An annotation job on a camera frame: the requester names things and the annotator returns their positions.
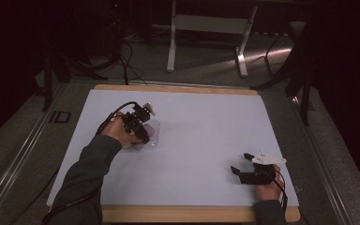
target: gray sleeve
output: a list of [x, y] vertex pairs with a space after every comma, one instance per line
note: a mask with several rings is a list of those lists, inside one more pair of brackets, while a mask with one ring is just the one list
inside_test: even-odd
[[122, 149], [116, 139], [97, 135], [81, 152], [80, 159], [73, 164], [57, 193], [52, 211], [98, 190], [97, 194], [85, 202], [74, 204], [57, 213], [49, 224], [101, 224], [101, 206], [99, 188], [104, 176], [109, 172], [111, 162]]
[[277, 200], [261, 201], [254, 206], [257, 225], [284, 225], [287, 224], [285, 214]]

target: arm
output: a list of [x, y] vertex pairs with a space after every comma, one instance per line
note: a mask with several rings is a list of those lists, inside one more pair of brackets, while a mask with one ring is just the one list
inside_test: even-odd
[[[274, 165], [276, 171], [279, 172], [279, 167]], [[276, 175], [277, 182], [283, 187], [283, 182]], [[259, 199], [253, 207], [256, 215], [256, 224], [258, 225], [285, 225], [287, 224], [285, 214], [279, 203], [279, 196], [281, 190], [278, 186], [271, 182], [266, 186], [256, 186], [256, 195]]]
[[[69, 168], [63, 186], [54, 199], [52, 213], [45, 217], [44, 223], [101, 224], [100, 188], [104, 175], [109, 172], [111, 162], [122, 146], [139, 141], [124, 131], [120, 117], [112, 120], [101, 135], [96, 135], [84, 147], [79, 161]], [[88, 198], [74, 203], [84, 196]]]

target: cable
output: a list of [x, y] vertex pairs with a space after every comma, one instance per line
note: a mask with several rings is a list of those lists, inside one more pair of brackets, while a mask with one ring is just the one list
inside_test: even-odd
[[48, 188], [49, 184], [52, 182], [52, 180], [54, 179], [54, 177], [57, 175], [58, 171], [59, 171], [60, 167], [57, 168], [57, 170], [54, 172], [54, 174], [51, 176], [51, 178], [49, 179], [48, 183], [46, 183], [45, 187], [43, 187], [43, 189], [39, 192], [39, 194], [21, 211], [21, 213], [16, 216], [13, 220], [11, 220], [11, 222], [9, 223], [9, 225], [13, 225], [17, 222], [17, 220], [19, 218], [21, 218], [26, 211], [28, 211], [28, 209], [30, 209], [30, 207], [37, 201], [37, 199], [42, 195], [42, 193], [46, 190], [46, 188]]
[[[142, 76], [144, 75], [144, 71], [142, 71], [141, 69], [138, 69], [138, 68], [131, 67], [131, 66], [129, 66], [129, 68], [130, 68], [130, 70], [134, 73], [134, 75], [137, 77], [137, 78], [134, 79], [134, 80], [140, 80], [140, 81], [142, 81], [146, 86], [148, 86], [148, 83], [145, 82], [145, 80], [142, 78]], [[139, 74], [137, 74], [136, 71], [134, 71], [135, 69], [136, 69], [136, 70], [139, 70], [139, 71], [142, 73], [142, 75], [139, 76]]]
[[128, 2], [128, 13], [124, 12], [123, 5], [120, 3], [122, 1], [111, 0], [110, 1], [110, 19], [111, 19], [111, 28], [123, 28], [130, 24], [131, 19], [133, 17], [132, 4], [130, 0]]
[[282, 200], [281, 200], [281, 204], [282, 204], [282, 209], [283, 209], [283, 212], [285, 213], [286, 212], [286, 208], [288, 206], [288, 196], [286, 195], [286, 192], [285, 192], [285, 179], [283, 179], [283, 176], [282, 174], [279, 172], [279, 171], [276, 171], [281, 177], [282, 177], [282, 180], [283, 180], [283, 187], [279, 184], [279, 182], [271, 177], [267, 172], [263, 171], [263, 170], [259, 170], [259, 172], [261, 173], [264, 173], [265, 175], [267, 175], [268, 177], [270, 177], [272, 179], [272, 181], [277, 185], [277, 187], [282, 191]]
[[96, 74], [92, 69], [90, 69], [88, 67], [85, 67], [84, 65], [82, 65], [78, 61], [74, 61], [74, 60], [72, 60], [71, 58], [67, 57], [66, 55], [64, 55], [62, 53], [60, 54], [60, 56], [62, 56], [63, 59], [67, 61], [67, 64], [70, 67], [78, 69], [79, 71], [85, 73], [86, 75], [92, 77], [93, 79], [95, 79], [95, 80], [108, 80], [108, 78], [102, 77], [102, 76]]
[[[163, 33], [165, 33], [166, 31], [169, 31], [169, 30], [170, 30], [170, 28], [164, 28], [161, 31], [157, 31], [156, 33], [152, 34], [151, 37], [156, 37], [156, 36], [158, 36], [160, 34], [163, 34]], [[143, 38], [143, 37], [132, 38], [132, 37], [137, 36], [137, 35], [139, 35], [139, 33], [137, 33], [137, 32], [133, 33], [133, 34], [128, 35], [127, 37], [125, 37], [124, 40], [131, 41], [131, 42], [143, 42], [143, 41], [145, 41], [145, 38]]]
[[139, 76], [136, 71], [134, 71], [134, 69], [131, 65], [130, 65], [130, 59], [133, 56], [133, 48], [124, 41], [124, 44], [130, 49], [130, 56], [126, 59], [124, 55], [121, 55], [120, 57], [120, 61], [122, 62], [122, 66], [124, 68], [124, 80], [125, 80], [125, 85], [128, 85], [128, 68], [130, 68], [132, 70], [132, 72], [136, 75], [137, 79], [140, 79], [145, 85], [148, 86], [148, 84], [145, 82], [144, 79], [142, 79], [141, 76]]
[[306, 218], [306, 216], [304, 215], [304, 213], [302, 212], [302, 210], [300, 208], [299, 208], [299, 212], [300, 212], [300, 216], [306, 222], [306, 224], [311, 225], [311, 223], [309, 223], [308, 219]]
[[104, 68], [107, 68], [107, 67], [110, 67], [110, 66], [114, 66], [117, 61], [118, 61], [118, 58], [112, 56], [107, 60], [107, 62], [98, 64], [98, 65], [92, 65], [92, 66], [84, 65], [84, 67], [90, 68], [93, 71], [96, 71], [96, 70], [101, 70], [101, 69], [104, 69]]
[[83, 197], [81, 197], [80, 199], [77, 199], [77, 200], [74, 200], [72, 202], [69, 202], [69, 203], [65, 203], [65, 204], [62, 204], [56, 208], [54, 208], [51, 212], [49, 212], [43, 219], [42, 219], [42, 225], [45, 225], [45, 224], [48, 224], [49, 221], [55, 216], [57, 215], [58, 213], [61, 213], [62, 211], [68, 209], [69, 207], [73, 206], [73, 205], [76, 205], [76, 204], [79, 204], [79, 203], [83, 203], [85, 202], [86, 200], [89, 200], [93, 197], [95, 197], [99, 191], [101, 189], [101, 186], [96, 188], [94, 191], [90, 192], [89, 194], [87, 195], [84, 195]]
[[128, 103], [125, 103], [123, 104], [122, 106], [120, 106], [118, 109], [116, 109], [114, 112], [111, 112], [108, 117], [103, 121], [103, 123], [101, 123], [100, 126], [98, 126], [98, 129], [96, 131], [96, 134], [100, 134], [101, 131], [103, 131], [103, 129], [108, 125], [108, 123], [110, 123], [111, 119], [113, 117], [115, 117], [115, 115], [120, 111], [122, 110], [123, 108], [125, 108], [127, 105], [130, 105], [130, 104], [133, 104], [133, 105], [137, 105], [137, 103], [135, 101], [130, 101]]

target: metal frame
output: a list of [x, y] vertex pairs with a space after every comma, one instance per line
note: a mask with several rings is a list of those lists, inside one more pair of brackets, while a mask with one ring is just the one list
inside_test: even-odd
[[294, 113], [294, 117], [298, 120], [297, 124], [301, 127], [301, 130], [304, 131], [304, 136], [307, 138], [307, 142], [311, 148], [314, 165], [316, 166], [318, 175], [322, 179], [323, 188], [325, 188], [326, 194], [330, 203], [332, 204], [338, 222], [344, 225], [352, 225], [353, 222], [350, 218], [350, 214], [338, 193], [336, 184], [334, 183], [332, 175], [329, 172], [328, 165], [325, 163], [323, 150], [318, 146], [317, 141], [315, 141], [314, 135], [309, 126], [306, 126], [304, 124], [303, 118], [299, 116], [298, 110], [300, 104], [298, 103], [297, 97], [294, 97], [293, 99], [289, 98], [289, 101], [292, 112]]
[[53, 105], [60, 98], [60, 96], [64, 93], [64, 90], [67, 88], [66, 83], [59, 83], [56, 91], [56, 95], [53, 98], [52, 104], [48, 107], [46, 112], [42, 112], [41, 116], [37, 120], [37, 123], [34, 125], [27, 139], [22, 144], [22, 148], [17, 153], [16, 157], [7, 167], [6, 171], [2, 175], [0, 179], [0, 205], [5, 200], [8, 195], [11, 187], [16, 181], [18, 175], [20, 174], [23, 165], [25, 164], [28, 156], [34, 149], [35, 144], [37, 143], [40, 134], [42, 133], [45, 125], [48, 123], [49, 118], [53, 113]]
[[240, 46], [235, 49], [237, 55], [237, 57], [235, 57], [235, 60], [238, 64], [241, 77], [246, 77], [248, 75], [248, 71], [244, 58], [244, 50], [248, 42], [248, 37], [250, 35], [250, 30], [256, 16], [257, 9], [258, 6], [254, 5], [253, 9], [250, 11], [249, 18], [247, 20], [191, 16], [176, 14], [176, 1], [172, 0], [171, 46], [169, 48], [167, 66], [168, 72], [174, 71], [174, 62], [176, 56], [175, 36], [176, 29], [179, 29], [243, 35]]

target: dark background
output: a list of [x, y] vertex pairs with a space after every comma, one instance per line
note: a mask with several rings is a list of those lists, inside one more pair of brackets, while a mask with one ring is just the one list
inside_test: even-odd
[[[91, 53], [107, 54], [91, 33], [104, 36], [109, 18], [104, 1], [0, 1], [0, 127], [20, 106], [36, 93], [34, 77], [42, 70], [41, 34], [49, 32], [58, 48], [72, 57], [86, 61]], [[194, 9], [194, 1], [179, 2], [179, 10]], [[233, 1], [224, 8], [218, 1], [202, 1], [211, 13], [227, 17], [245, 17], [245, 3]], [[147, 36], [149, 24], [170, 24], [171, 1], [133, 0], [131, 25]], [[74, 17], [79, 10], [97, 15], [95, 20]], [[320, 91], [322, 102], [332, 116], [360, 171], [360, 1], [340, 1], [319, 9], [310, 30], [310, 50], [316, 60], [313, 85]], [[287, 13], [286, 7], [264, 5], [254, 31], [273, 34], [280, 31], [282, 20], [310, 19], [304, 10]]]

